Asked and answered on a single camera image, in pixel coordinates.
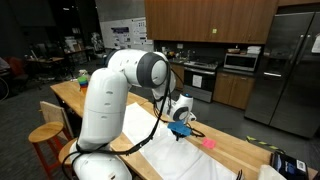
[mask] wooden stool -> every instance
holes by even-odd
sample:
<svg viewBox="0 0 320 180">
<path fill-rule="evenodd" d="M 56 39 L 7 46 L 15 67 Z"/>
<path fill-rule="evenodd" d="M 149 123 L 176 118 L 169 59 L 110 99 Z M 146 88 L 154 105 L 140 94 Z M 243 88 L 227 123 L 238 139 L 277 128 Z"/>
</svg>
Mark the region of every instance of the wooden stool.
<svg viewBox="0 0 320 180">
<path fill-rule="evenodd" d="M 58 122 L 58 121 L 46 123 L 46 124 L 38 127 L 37 129 L 35 129 L 34 131 L 32 131 L 29 135 L 29 141 L 32 143 L 33 147 L 35 148 L 37 155 L 41 161 L 41 164 L 44 167 L 49 178 L 51 177 L 50 171 L 60 165 L 58 153 L 62 149 L 62 144 L 59 141 L 57 135 L 61 131 L 63 131 L 63 133 L 65 134 L 66 137 L 70 137 L 68 131 L 64 128 L 63 123 Z M 54 147 L 54 145 L 50 139 L 53 139 L 53 141 L 56 144 L 56 147 Z M 57 160 L 55 163 L 53 163 L 51 165 L 47 164 L 47 162 L 46 162 L 46 160 L 45 160 L 45 158 L 39 148 L 38 143 L 41 143 L 44 141 L 46 141 L 49 144 L 50 149 L 52 150 L 52 152 Z"/>
<path fill-rule="evenodd" d="M 70 148 L 72 146 L 72 144 L 77 140 L 77 138 L 72 139 L 71 141 L 69 141 L 65 146 L 63 146 L 63 148 L 61 149 L 60 153 L 59 153 L 59 162 L 62 164 L 63 160 L 65 157 L 67 157 L 70 154 Z M 70 158 L 68 158 L 65 162 L 66 166 L 71 166 L 71 160 Z"/>
</svg>

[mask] lower cabinet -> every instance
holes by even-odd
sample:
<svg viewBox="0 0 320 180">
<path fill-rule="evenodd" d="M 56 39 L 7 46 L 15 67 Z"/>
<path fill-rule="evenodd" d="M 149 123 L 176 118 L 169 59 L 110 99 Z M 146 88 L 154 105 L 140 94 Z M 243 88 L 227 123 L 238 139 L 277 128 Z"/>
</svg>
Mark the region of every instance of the lower cabinet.
<svg viewBox="0 0 320 180">
<path fill-rule="evenodd" d="M 183 90 L 183 82 L 184 82 L 184 66 L 178 64 L 170 64 L 172 71 L 175 72 L 176 77 L 176 89 L 182 91 Z"/>
<path fill-rule="evenodd" d="M 218 72 L 213 100 L 245 109 L 255 79 L 252 77 Z"/>
</svg>

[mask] pink sticky note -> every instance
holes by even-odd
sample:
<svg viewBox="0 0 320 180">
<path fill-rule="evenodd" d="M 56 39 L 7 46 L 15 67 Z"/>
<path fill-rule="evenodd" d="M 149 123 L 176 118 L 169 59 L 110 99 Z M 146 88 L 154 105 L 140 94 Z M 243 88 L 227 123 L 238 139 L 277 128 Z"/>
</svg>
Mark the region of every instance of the pink sticky note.
<svg viewBox="0 0 320 180">
<path fill-rule="evenodd" d="M 216 141 L 212 140 L 212 139 L 209 139 L 209 138 L 204 138 L 203 141 L 202 141 L 202 145 L 204 147 L 209 148 L 209 149 L 213 149 L 214 146 L 216 145 Z"/>
</svg>

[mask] floor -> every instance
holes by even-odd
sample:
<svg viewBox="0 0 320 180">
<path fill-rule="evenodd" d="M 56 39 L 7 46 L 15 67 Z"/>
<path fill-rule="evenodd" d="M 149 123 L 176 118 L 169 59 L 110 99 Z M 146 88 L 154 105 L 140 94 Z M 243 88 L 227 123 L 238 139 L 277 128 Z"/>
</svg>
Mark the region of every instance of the floor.
<svg viewBox="0 0 320 180">
<path fill-rule="evenodd" d="M 92 61 L 76 67 L 93 72 L 100 61 Z M 58 104 L 49 82 L 37 88 L 37 82 L 30 82 L 27 90 L 17 96 L 0 102 L 0 177 L 5 179 L 46 179 L 36 154 L 28 142 L 29 133 L 43 123 L 39 112 L 39 101 Z M 132 87 L 131 92 L 152 99 L 150 90 Z M 177 99 L 179 92 L 173 93 Z M 195 100 L 193 112 L 198 121 L 240 139 L 252 136 L 273 144 L 288 155 L 305 161 L 308 166 L 320 170 L 320 137 L 311 140 L 301 138 L 263 124 L 243 118 L 244 111 L 219 103 Z M 47 157 L 52 157 L 49 148 L 41 146 Z M 65 179 L 61 169 L 53 172 L 54 179 Z"/>
</svg>

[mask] microwave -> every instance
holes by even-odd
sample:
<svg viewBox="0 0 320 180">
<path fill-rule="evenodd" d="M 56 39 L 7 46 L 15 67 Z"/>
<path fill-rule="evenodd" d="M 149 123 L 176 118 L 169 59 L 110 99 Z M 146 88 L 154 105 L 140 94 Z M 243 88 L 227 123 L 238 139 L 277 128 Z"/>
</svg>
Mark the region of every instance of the microwave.
<svg viewBox="0 0 320 180">
<path fill-rule="evenodd" d="M 243 71 L 255 71 L 258 54 L 226 54 L 224 59 L 224 68 Z"/>
</svg>

